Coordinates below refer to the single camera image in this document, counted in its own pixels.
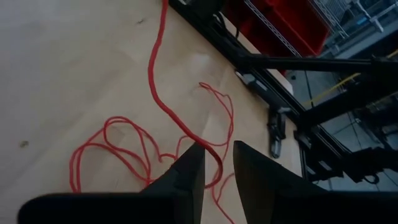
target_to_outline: black metal frame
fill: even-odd
[[[372,60],[324,60],[317,58],[273,58],[250,53],[233,34],[227,31],[224,22],[213,14],[220,11],[222,1],[213,4],[211,10],[198,10],[199,4],[207,5],[216,0],[192,0],[182,4],[180,0],[169,0],[169,4],[188,21],[204,38],[220,51],[241,74],[250,74],[252,81],[246,85],[271,108],[289,108],[286,116],[298,128],[295,133],[300,145],[303,177],[310,180],[325,180],[343,176],[343,171],[355,182],[360,182],[366,174],[357,166],[355,153],[337,141],[320,126],[347,111],[350,111],[390,95],[398,90],[395,86],[394,69],[397,62],[381,59]],[[289,70],[318,70],[383,73],[382,77],[368,75],[354,90],[343,93],[310,110],[306,110],[280,83],[267,68]]]

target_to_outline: yellow cable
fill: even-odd
[[[387,55],[387,58],[391,58],[391,57],[393,57],[393,56],[395,56],[395,55],[397,55],[397,54],[398,54],[398,49],[395,50],[393,53]],[[360,75],[360,73],[355,73],[355,74],[350,75],[349,77],[345,78],[345,79],[342,80],[341,82],[337,83],[335,86],[333,86],[333,87],[331,87],[330,89],[324,91],[323,93],[320,93],[319,95],[317,95],[316,97],[314,97],[314,99],[309,100],[309,101],[303,103],[303,105],[304,105],[304,106],[308,106],[308,105],[310,105],[311,103],[318,102],[320,99],[322,99],[323,97],[327,96],[327,95],[328,95],[329,93],[331,93],[333,90],[339,88],[340,86],[344,85],[346,82],[352,80],[353,78],[357,77],[358,75]]]

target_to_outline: wooden table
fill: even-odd
[[[154,137],[162,152],[174,152],[183,133],[154,103],[147,84],[160,7],[160,0],[15,0],[2,6],[1,223],[15,222],[19,207],[33,197],[71,192],[68,162],[72,152],[110,116],[130,118]],[[223,142],[228,116],[214,96],[198,87],[198,82],[210,84],[232,97],[232,140],[242,140],[269,155],[267,105],[248,92],[230,63],[172,9],[166,27],[155,66],[161,99],[194,133]],[[228,27],[234,31],[229,22]],[[244,37],[240,39],[256,51]],[[292,91],[278,71],[271,72]],[[294,129],[288,121],[287,139],[277,162],[300,175]],[[142,155],[132,128],[114,126],[109,135],[114,144]],[[192,140],[185,140],[182,150],[191,144]],[[148,148],[155,161],[153,147],[148,144]],[[221,154],[224,149],[216,150]],[[216,164],[209,154],[206,161],[209,182]],[[154,176],[171,162],[154,162]],[[233,171],[231,150],[224,169],[224,177]],[[143,186],[102,149],[85,152],[81,179],[84,192],[135,192]],[[246,222],[234,180],[220,202],[236,223]],[[202,223],[227,222],[206,191]]]

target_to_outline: red storage container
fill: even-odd
[[[251,0],[303,57],[320,54],[329,33],[308,1],[311,0]],[[261,53],[275,57],[293,56],[244,0],[229,0],[226,16]]]

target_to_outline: red string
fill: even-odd
[[[218,92],[217,90],[213,89],[211,86],[209,86],[209,84],[206,83],[199,83],[200,86],[210,92],[212,92],[212,94],[214,94],[214,96],[217,98],[217,100],[221,103],[221,105],[223,106],[223,108],[227,111],[228,116],[230,118],[230,124],[229,124],[229,129],[228,129],[228,135],[227,135],[227,140],[224,143],[220,143],[220,144],[215,144],[215,143],[211,143],[208,142],[204,139],[202,139],[201,137],[197,136],[196,134],[194,134],[193,132],[191,132],[189,130],[189,128],[181,121],[181,119],[169,108],[167,107],[162,100],[159,98],[157,92],[156,92],[156,87],[155,87],[155,81],[154,81],[154,65],[155,65],[155,61],[156,61],[156,57],[157,57],[157,53],[159,51],[160,46],[162,45],[162,38],[163,38],[163,34],[164,34],[164,30],[165,30],[165,21],[166,21],[166,15],[167,15],[167,8],[169,5],[169,1],[168,0],[162,0],[162,13],[160,16],[160,27],[159,27],[159,33],[156,39],[156,42],[154,44],[154,48],[152,49],[152,53],[150,55],[150,60],[149,60],[149,65],[148,65],[148,81],[149,81],[149,86],[150,86],[150,92],[152,94],[153,99],[155,100],[155,102],[157,103],[157,105],[165,112],[167,113],[172,119],[173,121],[181,128],[181,130],[186,134],[184,136],[182,136],[177,143],[177,147],[175,150],[175,155],[173,154],[169,154],[169,153],[164,153],[161,154],[159,151],[159,147],[157,145],[157,143],[155,142],[155,140],[153,139],[153,137],[143,128],[141,128],[140,126],[138,126],[137,124],[135,124],[134,122],[132,122],[130,119],[125,118],[123,116],[113,116],[109,119],[107,119],[104,123],[104,127],[102,129],[100,129],[99,131],[97,131],[92,137],[90,137],[86,143],[84,143],[82,146],[80,146],[79,148],[77,148],[71,158],[70,158],[70,162],[69,162],[69,168],[70,168],[70,176],[69,176],[69,181],[70,181],[70,187],[72,188],[72,191],[75,193],[80,193],[81,192],[81,182],[80,182],[80,166],[81,166],[81,157],[83,155],[84,150],[87,147],[99,147],[99,148],[103,148],[105,150],[108,150],[110,153],[114,154],[118,159],[120,159],[124,165],[126,165],[126,167],[130,170],[130,172],[135,175],[138,179],[143,180],[145,182],[145,187],[147,187],[151,182],[155,181],[155,179],[151,178],[151,163],[149,160],[149,157],[147,155],[147,149],[146,149],[146,145],[144,142],[144,136],[147,137],[151,143],[154,145],[155,148],[155,152],[156,155],[158,157],[159,162],[162,162],[162,158],[163,157],[169,157],[174,159],[175,161],[178,159],[178,154],[179,154],[179,149],[180,149],[180,145],[182,140],[184,140],[185,138],[190,138],[192,140],[194,140],[195,142],[199,143],[201,146],[203,146],[216,160],[218,168],[215,172],[215,175],[213,177],[213,180],[210,184],[206,185],[206,188],[211,188],[211,196],[212,199],[214,201],[214,203],[216,204],[216,206],[220,209],[220,211],[222,212],[222,214],[232,223],[234,224],[234,221],[228,216],[228,214],[222,209],[221,205],[219,204],[221,195],[222,195],[222,191],[226,185],[226,183],[229,181],[230,178],[232,178],[234,176],[234,173],[228,175],[224,182],[221,185],[220,188],[220,192],[218,194],[218,196],[216,197],[215,195],[215,185],[221,180],[222,176],[223,176],[223,162],[226,158],[226,155],[228,153],[228,148],[229,148],[229,142],[231,140],[232,134],[233,134],[233,130],[234,130],[234,123],[233,123],[233,119],[234,119],[234,111],[233,111],[233,104],[232,104],[232,100],[229,97],[229,95],[224,95],[220,92]],[[223,102],[222,98],[227,98],[229,101],[229,107],[231,108],[231,111],[228,109],[228,107],[225,105],[225,103]],[[117,147],[115,145],[113,145],[109,139],[108,139],[108,135],[107,135],[107,130],[108,128],[116,123],[123,123],[123,124],[130,124],[138,133],[139,135],[139,139],[142,145],[142,150],[144,151],[144,157],[146,160],[146,163],[135,153],[128,151],[127,149],[121,148],[121,147]],[[100,143],[95,143],[93,142],[93,140],[98,137],[100,134],[102,133],[103,135],[103,139],[105,141],[106,144],[100,144]],[[212,146],[214,147],[221,147],[221,146],[226,146],[225,152],[223,154],[222,159],[220,158],[220,156],[215,152],[215,150],[212,148]],[[144,169],[145,175],[146,177],[140,175],[137,170],[135,170],[135,168],[133,168],[133,166],[120,154],[120,152],[125,153],[129,156],[131,156],[133,159],[135,159]],[[74,170],[74,165],[75,165],[75,159],[76,159],[76,171]]]

